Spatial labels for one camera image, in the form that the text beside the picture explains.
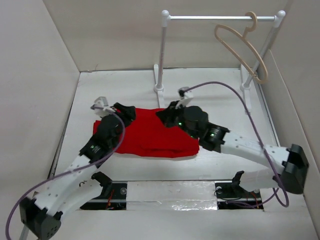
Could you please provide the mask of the red trousers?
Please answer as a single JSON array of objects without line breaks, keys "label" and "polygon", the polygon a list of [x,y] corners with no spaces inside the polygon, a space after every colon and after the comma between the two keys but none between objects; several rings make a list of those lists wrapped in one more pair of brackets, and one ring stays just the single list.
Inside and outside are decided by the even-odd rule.
[{"label": "red trousers", "polygon": [[[165,127],[156,112],[160,108],[135,108],[136,120],[125,127],[124,139],[116,150],[118,154],[132,154],[140,157],[182,158],[199,152],[199,142],[179,127]],[[121,139],[122,125],[113,115],[107,115],[93,124],[91,140],[110,149]]]}]

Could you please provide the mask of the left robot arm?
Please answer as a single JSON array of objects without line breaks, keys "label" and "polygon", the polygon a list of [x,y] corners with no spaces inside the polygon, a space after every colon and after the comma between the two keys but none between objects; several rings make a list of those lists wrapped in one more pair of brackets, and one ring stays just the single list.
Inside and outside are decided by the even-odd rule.
[{"label": "left robot arm", "polygon": [[39,239],[49,240],[62,224],[62,218],[89,200],[107,198],[112,180],[99,167],[120,147],[126,127],[136,119],[136,108],[115,103],[91,106],[101,115],[95,134],[81,148],[67,169],[47,180],[45,189],[19,203],[21,222]]}]

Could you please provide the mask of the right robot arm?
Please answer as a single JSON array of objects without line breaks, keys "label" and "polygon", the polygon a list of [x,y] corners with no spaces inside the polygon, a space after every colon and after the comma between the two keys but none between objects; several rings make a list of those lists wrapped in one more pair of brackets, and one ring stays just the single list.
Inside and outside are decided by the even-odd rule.
[{"label": "right robot arm", "polygon": [[231,191],[237,197],[258,189],[283,187],[286,192],[304,192],[309,162],[303,148],[265,145],[209,122],[208,114],[198,106],[179,106],[171,102],[156,112],[165,127],[179,127],[208,151],[233,155],[260,164],[258,171],[238,171],[232,179]]}]

